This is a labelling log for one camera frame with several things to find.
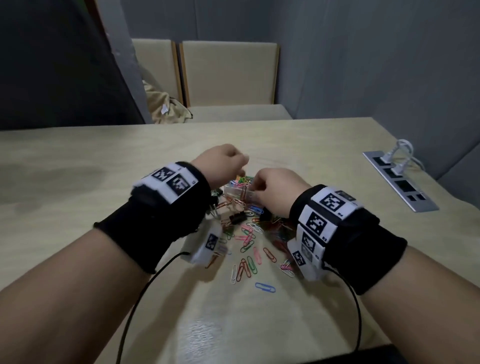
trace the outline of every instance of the qr code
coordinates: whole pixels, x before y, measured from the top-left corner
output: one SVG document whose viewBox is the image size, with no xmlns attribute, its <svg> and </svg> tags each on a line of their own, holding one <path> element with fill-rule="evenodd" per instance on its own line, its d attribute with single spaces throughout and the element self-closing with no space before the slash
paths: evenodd
<svg viewBox="0 0 480 364">
<path fill-rule="evenodd" d="M 353 196 L 350 196 L 348 193 L 342 191 L 342 190 L 338 190 L 338 191 L 335 191 L 335 193 L 339 196 L 342 196 L 344 199 L 346 199 L 347 201 L 355 201 L 356 198 L 353 197 Z"/>
<path fill-rule="evenodd" d="M 160 182 L 163 182 L 167 178 L 173 176 L 174 173 L 174 171 L 168 169 L 167 167 L 163 167 L 152 174 L 152 176 L 158 179 Z"/>
<path fill-rule="evenodd" d="M 292 255 L 295 258 L 295 261 L 297 262 L 297 265 L 299 267 L 304 266 L 306 264 L 305 260 L 303 259 L 303 256 L 301 256 L 301 254 L 298 250 L 296 252 L 294 252 Z"/>
<path fill-rule="evenodd" d="M 301 245 L 301 252 L 303 253 L 304 256 L 307 257 L 308 260 L 310 260 L 310 262 L 312 262 L 313 260 L 312 253 L 303 244 Z"/>
<path fill-rule="evenodd" d="M 311 239 L 306 233 L 303 233 L 301 242 L 313 253 L 315 250 L 315 241 L 313 239 Z"/>
<path fill-rule="evenodd" d="M 166 184 L 171 187 L 177 196 L 180 196 L 190 188 L 190 184 L 180 174 L 168 180 Z"/>
<path fill-rule="evenodd" d="M 334 194 L 328 194 L 320 201 L 320 204 L 328 208 L 330 211 L 336 212 L 345 204 L 345 202 L 340 200 Z"/>
<path fill-rule="evenodd" d="M 215 236 L 214 234 L 210 234 L 210 236 L 207 239 L 207 244 L 205 245 L 205 248 L 214 250 L 217 241 L 218 241 L 218 236 Z"/>
<path fill-rule="evenodd" d="M 322 235 L 322 231 L 324 230 L 324 227 L 326 225 L 327 225 L 326 220 L 321 218 L 315 212 L 312 212 L 310 214 L 310 217 L 308 218 L 307 223 L 306 223 L 306 226 L 309 227 L 318 236 Z"/>
</svg>

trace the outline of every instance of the black wristband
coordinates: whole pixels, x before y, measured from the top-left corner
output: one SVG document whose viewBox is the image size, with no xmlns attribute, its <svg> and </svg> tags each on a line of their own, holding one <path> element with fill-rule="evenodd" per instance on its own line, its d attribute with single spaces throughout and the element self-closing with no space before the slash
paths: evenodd
<svg viewBox="0 0 480 364">
<path fill-rule="evenodd" d="M 126 204 L 94 224 L 150 274 L 155 273 L 171 243 L 198 228 L 209 208 L 206 178 L 190 163 L 176 164 L 186 167 L 198 182 L 171 205 L 157 191 L 142 185 L 133 188 Z"/>
<path fill-rule="evenodd" d="M 303 192 L 290 209 L 290 219 L 297 224 L 303 208 L 309 205 L 337 226 L 325 244 L 323 261 L 337 269 L 357 294 L 364 294 L 397 264 L 407 241 L 379 226 L 380 220 L 364 208 L 341 220 L 312 201 L 311 197 L 325 187 L 319 184 Z"/>
</svg>

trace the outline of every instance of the hand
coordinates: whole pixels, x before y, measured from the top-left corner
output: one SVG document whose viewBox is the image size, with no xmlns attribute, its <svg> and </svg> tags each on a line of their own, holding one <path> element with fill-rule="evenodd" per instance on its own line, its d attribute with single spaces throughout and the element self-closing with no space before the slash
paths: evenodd
<svg viewBox="0 0 480 364">
<path fill-rule="evenodd" d="M 263 168 L 252 184 L 254 200 L 283 218 L 288 218 L 297 197 L 310 187 L 298 174 L 286 168 Z"/>
<path fill-rule="evenodd" d="M 237 176 L 244 176 L 242 167 L 249 157 L 232 144 L 215 146 L 204 151 L 192 164 L 205 176 L 212 190 L 223 186 Z"/>
</svg>

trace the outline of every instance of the black cable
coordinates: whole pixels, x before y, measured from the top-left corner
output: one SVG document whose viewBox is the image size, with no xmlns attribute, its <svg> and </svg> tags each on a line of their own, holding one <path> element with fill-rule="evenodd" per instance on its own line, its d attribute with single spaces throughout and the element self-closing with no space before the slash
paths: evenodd
<svg viewBox="0 0 480 364">
<path fill-rule="evenodd" d="M 142 289 L 142 291 L 140 292 L 140 295 L 138 296 L 138 300 L 137 302 L 135 302 L 135 304 L 133 305 L 133 308 L 132 310 L 130 311 L 130 315 L 128 316 L 128 320 L 127 320 L 127 323 L 125 324 L 125 328 L 123 329 L 123 334 L 121 336 L 121 340 L 120 340 L 120 345 L 119 345 L 119 351 L 118 351 L 118 354 L 117 354 L 117 361 L 116 361 L 116 364 L 120 364 L 120 360 L 121 360 L 121 354 L 123 352 L 123 345 L 125 344 L 125 338 L 127 337 L 127 331 L 128 331 L 128 328 L 130 327 L 130 323 L 132 322 L 132 317 L 133 317 L 133 314 L 135 313 L 135 310 L 137 309 L 138 307 L 138 304 L 140 303 L 140 300 L 142 299 L 142 297 L 144 296 L 147 288 L 150 286 L 150 284 L 152 284 L 153 280 L 155 278 L 158 277 L 158 275 L 160 273 L 162 273 L 162 271 L 168 267 L 168 265 L 173 262 L 176 258 L 178 258 L 180 255 L 190 255 L 190 253 L 188 252 L 181 252 L 181 253 L 178 253 L 177 255 L 175 255 L 173 258 L 171 258 L 163 267 L 161 267 L 161 269 L 156 272 L 154 274 L 153 277 L 151 277 L 151 279 L 147 282 L 147 284 L 145 284 L 145 287 L 144 289 Z"/>
<path fill-rule="evenodd" d="M 355 300 L 355 305 L 357 306 L 357 313 L 359 315 L 359 333 L 357 335 L 357 345 L 355 345 L 355 349 L 353 350 L 354 352 L 357 352 L 359 350 L 359 347 L 360 347 L 360 340 L 361 340 L 361 312 L 360 312 L 360 305 L 359 305 L 359 302 L 357 300 L 357 295 L 355 294 L 355 292 L 353 291 L 353 288 L 352 286 L 349 285 L 349 283 L 347 282 L 347 280 L 340 274 L 338 273 L 337 271 L 327 267 L 325 265 L 325 263 L 322 263 L 322 269 L 325 269 L 325 270 L 328 270 L 334 274 L 336 274 L 338 277 L 340 277 L 342 279 L 342 281 L 345 282 L 345 284 L 347 285 L 348 289 L 350 290 L 350 292 L 352 293 L 352 296 L 353 296 L 353 299 Z"/>
</svg>

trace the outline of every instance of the white power cord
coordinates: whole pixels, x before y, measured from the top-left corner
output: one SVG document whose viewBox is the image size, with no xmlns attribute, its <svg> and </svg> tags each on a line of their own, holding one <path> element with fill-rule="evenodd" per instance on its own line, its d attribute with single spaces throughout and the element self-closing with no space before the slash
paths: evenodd
<svg viewBox="0 0 480 364">
<path fill-rule="evenodd" d="M 401 176 L 411 160 L 417 163 L 422 170 L 425 170 L 425 166 L 423 165 L 423 163 L 413 156 L 413 145 L 407 139 L 398 139 L 396 141 L 395 147 L 393 147 L 393 149 L 388 153 L 385 153 L 380 159 L 384 163 L 392 163 L 393 156 L 399 149 L 405 152 L 407 154 L 407 157 L 402 163 L 397 164 L 395 167 L 392 168 L 393 173 L 395 173 L 397 176 Z"/>
</svg>

